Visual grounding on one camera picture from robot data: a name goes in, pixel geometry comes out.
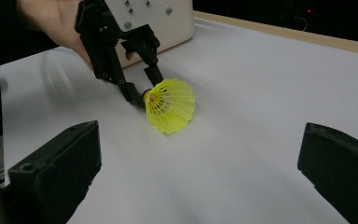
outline white table surface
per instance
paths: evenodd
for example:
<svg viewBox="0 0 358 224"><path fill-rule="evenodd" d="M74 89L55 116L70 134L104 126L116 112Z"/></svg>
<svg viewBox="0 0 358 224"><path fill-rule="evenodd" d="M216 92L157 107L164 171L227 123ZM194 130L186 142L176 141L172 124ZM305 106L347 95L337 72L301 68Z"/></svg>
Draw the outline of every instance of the white table surface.
<svg viewBox="0 0 358 224"><path fill-rule="evenodd" d="M158 56L163 76L197 97L171 135L72 51L2 66L6 168L98 120L102 170L69 223L347 223L296 163L307 122L358 138L358 53L194 22L192 39ZM144 67L125 69L139 91L150 87Z"/></svg>

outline cable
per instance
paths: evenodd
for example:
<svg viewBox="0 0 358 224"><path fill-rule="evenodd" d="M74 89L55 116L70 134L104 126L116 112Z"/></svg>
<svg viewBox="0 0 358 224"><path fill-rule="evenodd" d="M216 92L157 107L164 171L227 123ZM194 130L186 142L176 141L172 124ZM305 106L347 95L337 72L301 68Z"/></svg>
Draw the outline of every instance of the cable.
<svg viewBox="0 0 358 224"><path fill-rule="evenodd" d="M229 14L229 11L228 11L228 7L227 7L227 4L226 4L226 0L223 0L223 5L225 5L225 10L226 10L226 13L229 17L231 17L231 15Z"/></svg>
<svg viewBox="0 0 358 224"><path fill-rule="evenodd" d="M304 27L304 29L302 30L302 31L305 31L305 29L307 29L307 27L308 27L308 22L307 22L307 20L304 19L304 18L302 18L302 17L295 17L295 19L296 19L296 20L299 19L299 20L302 20L302 21L305 22L305 27Z"/></svg>

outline black clamp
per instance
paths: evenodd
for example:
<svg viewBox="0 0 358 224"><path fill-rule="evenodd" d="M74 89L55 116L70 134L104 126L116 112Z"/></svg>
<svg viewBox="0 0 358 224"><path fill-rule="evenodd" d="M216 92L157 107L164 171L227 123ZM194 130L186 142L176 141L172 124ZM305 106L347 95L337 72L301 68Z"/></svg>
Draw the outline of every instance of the black clamp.
<svg viewBox="0 0 358 224"><path fill-rule="evenodd" d="M164 78L157 67L157 48L160 44L150 26L123 32L104 0L84 0L77 9L75 29L89 55L95 76L118 85L128 102L145 108L142 95L133 83L124 78L116 45L122 39L121 45L127 52L139 54L148 65L145 69L147 77L156 86Z"/></svg>

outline wooden edge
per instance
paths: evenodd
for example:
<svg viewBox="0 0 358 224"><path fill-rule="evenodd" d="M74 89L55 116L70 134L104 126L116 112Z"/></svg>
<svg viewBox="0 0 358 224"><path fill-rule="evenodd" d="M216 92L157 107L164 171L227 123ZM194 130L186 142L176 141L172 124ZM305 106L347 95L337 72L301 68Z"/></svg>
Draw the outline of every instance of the wooden edge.
<svg viewBox="0 0 358 224"><path fill-rule="evenodd" d="M210 13L194 11L194 17L205 19L209 21L217 21L226 23L229 25L234 25L246 29L256 30L259 32L271 34L271 35L279 35L284 36L296 40L308 41L310 43L324 45L327 47L337 48L337 49L345 49L354 52L358 52L358 41L347 40L342 38L336 38L327 35L317 35L313 33L307 33L298 30L287 29L283 27L273 26L262 24L253 21L244 21L239 19L233 19L229 17L214 15Z"/></svg>

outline screw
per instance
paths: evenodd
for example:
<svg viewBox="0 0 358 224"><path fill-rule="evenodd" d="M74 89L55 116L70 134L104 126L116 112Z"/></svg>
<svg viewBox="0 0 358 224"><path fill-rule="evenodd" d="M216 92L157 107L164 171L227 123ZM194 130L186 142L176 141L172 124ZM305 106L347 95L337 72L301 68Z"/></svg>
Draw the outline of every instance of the screw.
<svg viewBox="0 0 358 224"><path fill-rule="evenodd" d="M170 15L172 13L172 8L171 7L167 7L165 8L165 12Z"/></svg>
<svg viewBox="0 0 358 224"><path fill-rule="evenodd" d="M124 27L126 27L127 29L130 29L132 27L132 24L130 21L125 21L124 22Z"/></svg>

